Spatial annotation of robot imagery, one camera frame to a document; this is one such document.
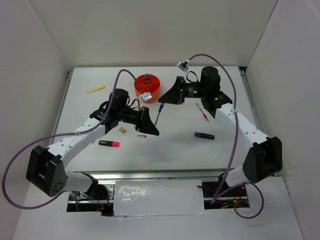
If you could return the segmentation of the blue gel pen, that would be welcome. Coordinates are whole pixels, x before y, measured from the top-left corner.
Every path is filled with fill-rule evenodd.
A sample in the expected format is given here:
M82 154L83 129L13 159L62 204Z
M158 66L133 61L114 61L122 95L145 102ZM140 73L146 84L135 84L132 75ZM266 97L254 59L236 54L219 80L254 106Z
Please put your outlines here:
M155 120L155 123L154 123L155 126L157 126L157 123L158 123L158 120L159 120L159 117L160 117L160 114L162 112L162 109L163 109L164 105L165 105L164 103L161 103L160 106L159 106L157 117L156 117L156 120Z

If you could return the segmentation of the small blue-capped glue bottle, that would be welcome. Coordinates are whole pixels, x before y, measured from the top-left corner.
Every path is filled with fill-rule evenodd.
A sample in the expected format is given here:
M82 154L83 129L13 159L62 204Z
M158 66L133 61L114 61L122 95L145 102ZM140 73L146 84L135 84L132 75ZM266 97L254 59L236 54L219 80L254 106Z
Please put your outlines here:
M150 75L148 73L145 74L145 82L149 83L150 82Z

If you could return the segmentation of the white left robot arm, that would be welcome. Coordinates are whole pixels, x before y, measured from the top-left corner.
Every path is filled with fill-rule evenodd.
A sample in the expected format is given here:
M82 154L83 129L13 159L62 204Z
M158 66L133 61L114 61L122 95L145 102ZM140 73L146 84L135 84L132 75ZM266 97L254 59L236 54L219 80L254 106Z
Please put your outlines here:
M73 191L81 192L88 200L97 197L97 179L86 172L66 171L73 158L117 127L119 122L132 124L143 134L160 134L150 118L149 108L135 110L128 105L128 99L126 90L115 89L72 135L47 147L36 146L30 154L26 179L49 197Z

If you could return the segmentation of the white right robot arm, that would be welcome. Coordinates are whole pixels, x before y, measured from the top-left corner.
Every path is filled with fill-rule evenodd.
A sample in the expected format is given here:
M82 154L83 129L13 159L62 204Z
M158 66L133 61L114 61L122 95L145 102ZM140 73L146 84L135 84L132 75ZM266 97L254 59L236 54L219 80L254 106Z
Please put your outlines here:
M200 81L186 82L178 76L174 85L159 99L159 103L181 105L186 98L201 100L203 108L231 131L238 132L248 151L242 166L224 174L218 184L223 196L230 196L236 185L254 184L270 177L283 168L282 142L278 137L269 137L257 129L245 116L234 108L232 100L221 91L218 70L206 66L201 70Z

